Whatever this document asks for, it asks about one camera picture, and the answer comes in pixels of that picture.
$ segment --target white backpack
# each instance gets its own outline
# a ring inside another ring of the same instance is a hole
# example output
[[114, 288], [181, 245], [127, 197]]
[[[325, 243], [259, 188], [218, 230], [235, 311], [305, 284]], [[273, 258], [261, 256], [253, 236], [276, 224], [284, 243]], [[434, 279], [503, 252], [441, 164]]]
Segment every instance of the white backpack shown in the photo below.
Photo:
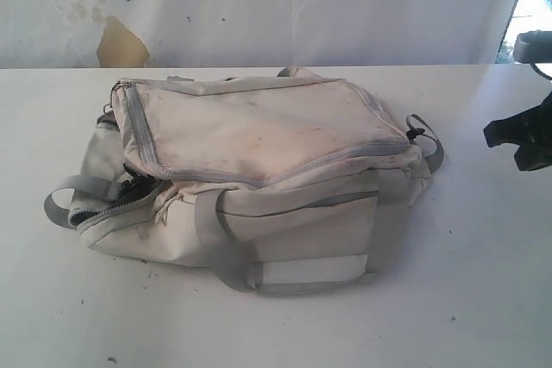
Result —
[[[56, 189], [75, 190], [70, 208], [50, 194], [44, 209], [99, 252], [210, 266], [236, 290], [325, 290], [395, 260], [409, 204], [443, 159], [439, 140], [408, 124], [300, 67], [123, 79], [80, 175]], [[437, 145], [426, 158], [420, 134]]]

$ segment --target white table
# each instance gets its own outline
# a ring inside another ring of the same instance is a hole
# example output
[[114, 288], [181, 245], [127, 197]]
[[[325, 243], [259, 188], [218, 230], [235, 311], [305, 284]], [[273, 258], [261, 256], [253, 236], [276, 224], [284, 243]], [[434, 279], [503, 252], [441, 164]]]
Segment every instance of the white table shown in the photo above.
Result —
[[209, 270], [113, 259], [42, 213], [78, 171], [119, 77], [277, 69], [0, 71], [0, 360], [5, 367], [545, 367], [552, 364], [552, 168], [518, 172], [483, 127], [542, 101], [523, 65], [317, 68], [418, 113], [448, 159], [411, 211], [395, 271], [266, 298]]

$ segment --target backpack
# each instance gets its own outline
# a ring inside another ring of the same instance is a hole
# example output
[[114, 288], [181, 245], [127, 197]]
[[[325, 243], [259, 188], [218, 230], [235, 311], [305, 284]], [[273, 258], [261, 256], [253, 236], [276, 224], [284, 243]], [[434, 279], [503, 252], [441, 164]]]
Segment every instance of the backpack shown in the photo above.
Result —
[[[229, 287], [287, 295], [389, 268], [409, 206], [443, 160], [417, 115], [301, 67], [216, 82], [121, 79], [69, 209], [47, 217], [91, 249], [209, 266]], [[436, 151], [424, 157], [414, 139]]]

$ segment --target shoulder strap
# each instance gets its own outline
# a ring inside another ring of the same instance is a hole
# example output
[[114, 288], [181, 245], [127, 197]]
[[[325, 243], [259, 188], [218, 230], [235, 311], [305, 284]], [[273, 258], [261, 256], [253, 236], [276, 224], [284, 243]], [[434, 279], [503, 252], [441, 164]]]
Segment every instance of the shoulder strap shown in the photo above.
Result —
[[70, 176], [63, 180], [44, 200], [44, 211], [50, 221], [63, 228], [75, 228], [69, 222], [69, 210], [60, 207], [52, 194], [58, 190], [70, 189], [82, 191], [105, 202], [114, 202], [121, 192], [122, 183], [91, 176]]
[[[424, 127], [426, 127], [431, 132], [432, 135], [426, 134], [425, 129], [423, 128], [415, 128], [412, 125], [412, 120], [416, 120]], [[435, 134], [433, 129], [431, 129], [431, 127], [427, 124], [427, 122], [425, 122], [422, 119], [422, 117], [419, 115], [416, 115], [416, 114], [408, 115], [406, 117], [406, 125], [408, 125], [408, 128], [410, 128], [410, 131], [413, 131], [415, 133], [412, 137], [409, 136], [411, 141], [414, 141], [416, 136], [422, 135], [423, 137], [429, 138], [430, 140], [435, 142], [436, 150], [432, 154], [424, 157], [425, 161], [428, 163], [428, 167], [430, 168], [431, 174], [433, 174], [434, 172], [439, 170], [439, 167], [441, 167], [442, 162], [445, 159], [445, 150], [442, 147], [441, 141], [439, 140], [439, 138], [437, 138], [437, 135]]]

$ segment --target white wall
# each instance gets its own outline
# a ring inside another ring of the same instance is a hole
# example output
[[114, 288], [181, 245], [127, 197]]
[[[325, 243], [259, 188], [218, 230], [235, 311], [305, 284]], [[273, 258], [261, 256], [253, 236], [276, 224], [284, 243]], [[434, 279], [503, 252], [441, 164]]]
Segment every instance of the white wall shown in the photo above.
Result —
[[[513, 3], [0, 0], [0, 67], [98, 66], [107, 16], [140, 38], [148, 66], [490, 63]], [[130, 32], [111, 33], [112, 53], [133, 53]]]

